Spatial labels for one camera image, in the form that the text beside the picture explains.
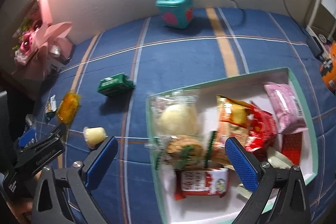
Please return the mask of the small green white packet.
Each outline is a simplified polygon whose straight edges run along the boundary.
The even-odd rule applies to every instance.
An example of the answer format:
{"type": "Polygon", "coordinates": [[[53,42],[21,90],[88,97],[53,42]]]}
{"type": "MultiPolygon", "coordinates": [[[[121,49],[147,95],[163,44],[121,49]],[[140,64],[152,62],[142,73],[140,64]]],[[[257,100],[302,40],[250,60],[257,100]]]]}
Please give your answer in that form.
{"type": "Polygon", "coordinates": [[[56,114],[57,103],[56,95],[53,95],[49,98],[45,106],[45,118],[47,121],[50,121],[56,114]]]}

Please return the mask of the red snack bag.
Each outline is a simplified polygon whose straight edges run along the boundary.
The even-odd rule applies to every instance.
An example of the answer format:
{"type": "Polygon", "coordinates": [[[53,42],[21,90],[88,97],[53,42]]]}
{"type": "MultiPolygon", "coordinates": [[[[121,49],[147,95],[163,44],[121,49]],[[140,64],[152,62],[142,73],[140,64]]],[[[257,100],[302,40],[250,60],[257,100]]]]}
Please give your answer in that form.
{"type": "Polygon", "coordinates": [[[259,161],[266,159],[267,150],[276,140],[277,126],[273,115],[259,108],[251,101],[252,122],[245,149],[253,153],[259,161]]]}

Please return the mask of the red white candy packet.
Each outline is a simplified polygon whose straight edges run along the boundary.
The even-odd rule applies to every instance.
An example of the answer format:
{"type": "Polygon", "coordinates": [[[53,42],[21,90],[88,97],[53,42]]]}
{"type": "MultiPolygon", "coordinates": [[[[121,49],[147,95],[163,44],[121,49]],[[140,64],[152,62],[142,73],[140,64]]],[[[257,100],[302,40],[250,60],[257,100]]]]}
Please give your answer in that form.
{"type": "Polygon", "coordinates": [[[228,192],[229,169],[189,169],[175,172],[174,199],[183,200],[187,196],[218,196],[223,198],[228,192]]]}

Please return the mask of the pink snack packet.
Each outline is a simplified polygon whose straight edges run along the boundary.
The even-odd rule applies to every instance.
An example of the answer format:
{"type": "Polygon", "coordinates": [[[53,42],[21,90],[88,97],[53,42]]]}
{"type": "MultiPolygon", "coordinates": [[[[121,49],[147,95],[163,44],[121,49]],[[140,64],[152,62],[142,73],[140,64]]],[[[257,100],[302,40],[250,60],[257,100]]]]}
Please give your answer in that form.
{"type": "Polygon", "coordinates": [[[267,82],[264,89],[279,125],[279,134],[294,135],[307,130],[301,106],[288,84],[267,82]]]}

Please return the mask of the orange chip bag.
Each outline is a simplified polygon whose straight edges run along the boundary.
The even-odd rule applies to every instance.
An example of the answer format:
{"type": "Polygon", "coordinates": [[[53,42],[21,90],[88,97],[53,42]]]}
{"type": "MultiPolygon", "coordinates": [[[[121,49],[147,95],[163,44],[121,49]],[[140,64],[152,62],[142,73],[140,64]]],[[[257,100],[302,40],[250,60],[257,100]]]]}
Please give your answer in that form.
{"type": "Polygon", "coordinates": [[[234,100],[217,95],[218,128],[210,141],[210,161],[233,170],[225,152],[226,140],[235,137],[241,145],[245,145],[249,136],[252,105],[244,101],[234,100]]]}

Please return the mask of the white green cookie packet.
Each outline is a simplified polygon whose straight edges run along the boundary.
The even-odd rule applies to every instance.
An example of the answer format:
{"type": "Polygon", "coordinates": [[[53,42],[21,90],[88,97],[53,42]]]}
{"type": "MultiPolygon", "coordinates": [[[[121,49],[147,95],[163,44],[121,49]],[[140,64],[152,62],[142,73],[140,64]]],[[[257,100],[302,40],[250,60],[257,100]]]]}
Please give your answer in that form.
{"type": "Polygon", "coordinates": [[[161,135],[145,145],[153,155],[154,168],[169,165],[174,170],[185,170],[201,165],[205,158],[203,138],[197,135],[161,135]]]}

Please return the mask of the clear bag round pastry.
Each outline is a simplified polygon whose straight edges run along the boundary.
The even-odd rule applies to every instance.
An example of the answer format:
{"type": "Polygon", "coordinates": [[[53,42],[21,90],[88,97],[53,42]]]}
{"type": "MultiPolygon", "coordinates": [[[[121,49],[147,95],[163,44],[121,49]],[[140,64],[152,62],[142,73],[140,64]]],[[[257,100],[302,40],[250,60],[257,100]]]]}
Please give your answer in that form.
{"type": "Polygon", "coordinates": [[[153,131],[161,136],[197,136],[199,122],[197,89],[176,90],[149,98],[153,131]]]}

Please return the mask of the amber candy packet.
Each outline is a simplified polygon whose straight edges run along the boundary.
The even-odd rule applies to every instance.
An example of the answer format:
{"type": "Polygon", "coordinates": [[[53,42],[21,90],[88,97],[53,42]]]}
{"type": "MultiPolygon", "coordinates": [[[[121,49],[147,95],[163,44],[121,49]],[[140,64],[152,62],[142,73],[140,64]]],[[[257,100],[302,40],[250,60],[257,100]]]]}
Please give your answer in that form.
{"type": "Polygon", "coordinates": [[[80,95],[71,90],[63,97],[58,110],[57,118],[59,123],[69,125],[75,118],[75,115],[80,107],[80,95]]]}

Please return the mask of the yellow jelly cup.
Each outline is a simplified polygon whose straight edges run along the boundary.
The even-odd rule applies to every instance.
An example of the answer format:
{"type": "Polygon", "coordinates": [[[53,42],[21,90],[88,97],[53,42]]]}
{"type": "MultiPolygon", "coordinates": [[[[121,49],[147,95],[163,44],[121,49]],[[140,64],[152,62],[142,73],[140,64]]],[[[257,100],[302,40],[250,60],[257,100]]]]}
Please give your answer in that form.
{"type": "Polygon", "coordinates": [[[83,136],[88,147],[90,149],[94,149],[96,145],[102,143],[105,140],[107,134],[103,127],[84,127],[83,136]]]}

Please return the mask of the white tray with teal rim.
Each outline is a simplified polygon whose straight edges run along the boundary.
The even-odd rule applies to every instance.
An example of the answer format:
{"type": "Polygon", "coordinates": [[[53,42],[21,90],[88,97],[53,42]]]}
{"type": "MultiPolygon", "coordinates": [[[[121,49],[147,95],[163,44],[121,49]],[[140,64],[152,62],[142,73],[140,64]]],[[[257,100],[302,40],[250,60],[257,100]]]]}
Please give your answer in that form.
{"type": "MultiPolygon", "coordinates": [[[[184,89],[197,89],[196,102],[201,135],[208,140],[210,133],[217,127],[216,96],[222,94],[245,102],[252,101],[261,109],[273,113],[272,105],[264,90],[264,83],[288,84],[302,109],[307,130],[302,134],[299,166],[305,181],[309,184],[318,171],[317,138],[306,98],[295,74],[286,67],[268,69],[254,73],[228,77],[185,86],[184,89]]],[[[173,198],[175,174],[173,169],[164,165],[153,168],[153,180],[157,204],[163,223],[232,223],[245,206],[247,199],[239,194],[239,178],[230,172],[228,193],[218,197],[187,197],[176,201],[173,198]]]]}

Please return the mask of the blue plaid tablecloth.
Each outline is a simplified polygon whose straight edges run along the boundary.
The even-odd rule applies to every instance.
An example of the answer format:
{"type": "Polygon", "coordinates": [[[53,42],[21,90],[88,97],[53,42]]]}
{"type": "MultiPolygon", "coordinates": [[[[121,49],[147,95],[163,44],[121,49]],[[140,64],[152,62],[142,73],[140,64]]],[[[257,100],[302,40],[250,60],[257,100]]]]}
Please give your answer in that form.
{"type": "Polygon", "coordinates": [[[160,16],[112,28],[76,47],[71,62],[42,84],[34,114],[38,137],[50,96],[69,90],[80,96],[62,163],[86,158],[80,132],[104,127],[120,142],[119,152],[94,198],[112,223],[160,223],[149,151],[145,148],[148,95],[224,77],[278,67],[297,77],[313,118],[318,173],[309,184],[310,211],[319,222],[335,203],[335,96],[322,81],[320,63],[306,37],[284,15],[260,10],[199,9],[184,30],[167,28],[160,16]],[[97,92],[101,79],[125,73],[135,88],[107,97],[97,92]]]}

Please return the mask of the green snack box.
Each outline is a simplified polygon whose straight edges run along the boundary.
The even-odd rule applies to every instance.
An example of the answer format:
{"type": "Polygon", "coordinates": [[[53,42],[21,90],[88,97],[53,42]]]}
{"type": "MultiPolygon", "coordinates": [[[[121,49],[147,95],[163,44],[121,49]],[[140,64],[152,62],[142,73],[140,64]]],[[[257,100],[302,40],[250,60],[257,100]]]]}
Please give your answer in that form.
{"type": "Polygon", "coordinates": [[[107,97],[112,97],[133,90],[134,88],[134,82],[125,73],[119,73],[101,79],[97,92],[107,97]]]}

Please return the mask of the orange instant noodle cup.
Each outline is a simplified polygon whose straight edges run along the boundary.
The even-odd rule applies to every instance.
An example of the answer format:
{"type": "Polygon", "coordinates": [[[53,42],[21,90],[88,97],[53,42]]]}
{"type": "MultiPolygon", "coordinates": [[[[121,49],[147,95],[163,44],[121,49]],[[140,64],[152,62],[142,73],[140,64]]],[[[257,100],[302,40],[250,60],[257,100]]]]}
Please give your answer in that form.
{"type": "Polygon", "coordinates": [[[329,58],[320,67],[323,83],[335,95],[336,91],[336,63],[335,63],[335,42],[332,43],[329,58]]]}

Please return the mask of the black power adapter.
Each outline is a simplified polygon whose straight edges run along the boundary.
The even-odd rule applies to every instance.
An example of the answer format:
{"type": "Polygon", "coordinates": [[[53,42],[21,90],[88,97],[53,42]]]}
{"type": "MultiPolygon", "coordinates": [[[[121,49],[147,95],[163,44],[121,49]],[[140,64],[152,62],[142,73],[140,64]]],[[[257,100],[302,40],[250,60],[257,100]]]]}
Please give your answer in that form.
{"type": "Polygon", "coordinates": [[[309,46],[313,56],[318,59],[319,61],[323,62],[324,57],[323,57],[323,48],[317,38],[315,36],[312,36],[307,40],[307,45],[309,46]]]}

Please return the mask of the white chair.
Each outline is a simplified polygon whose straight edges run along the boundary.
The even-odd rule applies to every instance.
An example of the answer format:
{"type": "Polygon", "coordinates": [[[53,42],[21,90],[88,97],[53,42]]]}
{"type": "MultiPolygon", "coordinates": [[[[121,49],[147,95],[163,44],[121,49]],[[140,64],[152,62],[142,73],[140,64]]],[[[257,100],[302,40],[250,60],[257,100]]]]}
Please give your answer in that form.
{"type": "Polygon", "coordinates": [[[308,23],[306,25],[306,30],[311,34],[311,36],[315,36],[318,39],[318,41],[322,44],[327,44],[328,41],[329,42],[334,41],[333,35],[335,33],[335,0],[314,0],[314,6],[311,11],[308,23]],[[326,33],[326,35],[317,34],[313,30],[313,23],[315,21],[320,6],[324,7],[334,18],[333,26],[331,30],[326,33]]]}

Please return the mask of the teal tin box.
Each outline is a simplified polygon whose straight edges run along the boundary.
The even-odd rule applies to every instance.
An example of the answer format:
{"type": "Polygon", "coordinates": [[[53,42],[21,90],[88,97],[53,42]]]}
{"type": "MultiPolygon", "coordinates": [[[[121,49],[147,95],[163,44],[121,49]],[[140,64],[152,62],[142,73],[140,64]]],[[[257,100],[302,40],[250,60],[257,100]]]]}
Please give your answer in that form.
{"type": "Polygon", "coordinates": [[[156,0],[165,26],[185,29],[194,18],[194,0],[156,0]]]}

